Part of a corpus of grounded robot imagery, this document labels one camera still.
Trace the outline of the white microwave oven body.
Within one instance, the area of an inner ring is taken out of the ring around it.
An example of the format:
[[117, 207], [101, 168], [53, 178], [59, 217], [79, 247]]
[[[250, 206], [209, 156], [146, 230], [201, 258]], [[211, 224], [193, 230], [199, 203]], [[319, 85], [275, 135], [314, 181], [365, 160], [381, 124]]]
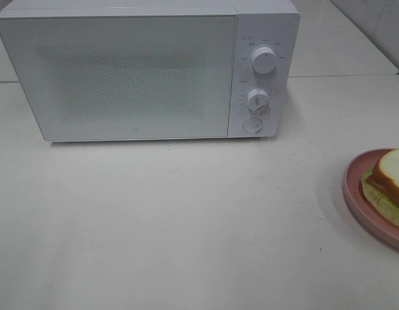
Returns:
[[[228, 131], [226, 136], [214, 138], [274, 136], [300, 24], [300, 14], [290, 1], [12, 1], [0, 11], [0, 19], [178, 16], [236, 18]], [[269, 74], [258, 74], [252, 68], [251, 52], [261, 45], [270, 45], [277, 53], [276, 68]], [[247, 93], [254, 88], [265, 89], [272, 95], [269, 106], [257, 112], [247, 107]], [[262, 120], [259, 133], [243, 130], [243, 123], [249, 118]]]

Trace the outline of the sandwich with lettuce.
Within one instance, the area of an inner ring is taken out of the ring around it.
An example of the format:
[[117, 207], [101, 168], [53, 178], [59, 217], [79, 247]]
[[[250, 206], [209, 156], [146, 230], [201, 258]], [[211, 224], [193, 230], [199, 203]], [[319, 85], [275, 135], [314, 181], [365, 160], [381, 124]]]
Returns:
[[399, 149], [384, 154], [362, 174], [363, 196], [377, 213], [399, 228]]

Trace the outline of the round white door button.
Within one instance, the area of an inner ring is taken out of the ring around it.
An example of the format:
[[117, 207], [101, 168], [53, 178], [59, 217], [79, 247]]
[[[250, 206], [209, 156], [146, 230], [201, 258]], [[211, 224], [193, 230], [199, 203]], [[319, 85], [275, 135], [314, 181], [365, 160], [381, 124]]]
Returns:
[[262, 120], [258, 118], [249, 118], [243, 123], [243, 130], [249, 134], [257, 134], [263, 127]]

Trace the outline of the upper white round knob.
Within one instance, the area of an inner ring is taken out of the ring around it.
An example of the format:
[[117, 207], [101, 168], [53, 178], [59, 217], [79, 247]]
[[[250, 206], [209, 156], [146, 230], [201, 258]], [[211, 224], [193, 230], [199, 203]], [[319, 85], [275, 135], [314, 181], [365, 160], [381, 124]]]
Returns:
[[257, 46], [251, 52], [252, 68], [258, 74], [269, 74], [276, 68], [277, 58], [277, 53], [272, 46]]

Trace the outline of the white microwave door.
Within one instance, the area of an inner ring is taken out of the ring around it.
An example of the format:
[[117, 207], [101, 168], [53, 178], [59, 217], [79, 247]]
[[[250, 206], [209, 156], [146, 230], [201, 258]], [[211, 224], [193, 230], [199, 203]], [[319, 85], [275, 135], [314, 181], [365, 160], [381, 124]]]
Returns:
[[227, 135], [236, 18], [0, 19], [48, 141]]

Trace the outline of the lower white timer knob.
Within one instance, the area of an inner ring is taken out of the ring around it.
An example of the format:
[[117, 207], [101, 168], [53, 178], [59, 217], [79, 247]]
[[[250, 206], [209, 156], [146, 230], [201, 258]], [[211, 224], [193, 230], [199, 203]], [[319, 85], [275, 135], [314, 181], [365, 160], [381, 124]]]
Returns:
[[247, 107], [251, 112], [257, 112], [269, 106], [272, 95], [265, 89], [254, 88], [247, 93]]

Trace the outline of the pink round plate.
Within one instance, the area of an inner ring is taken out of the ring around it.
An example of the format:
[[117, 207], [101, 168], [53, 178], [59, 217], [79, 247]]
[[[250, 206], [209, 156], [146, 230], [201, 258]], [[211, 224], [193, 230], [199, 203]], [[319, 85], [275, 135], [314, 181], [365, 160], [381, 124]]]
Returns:
[[345, 168], [343, 196], [357, 222], [373, 237], [399, 251], [399, 227], [387, 221], [363, 195], [362, 174], [391, 149], [373, 149], [354, 157]]

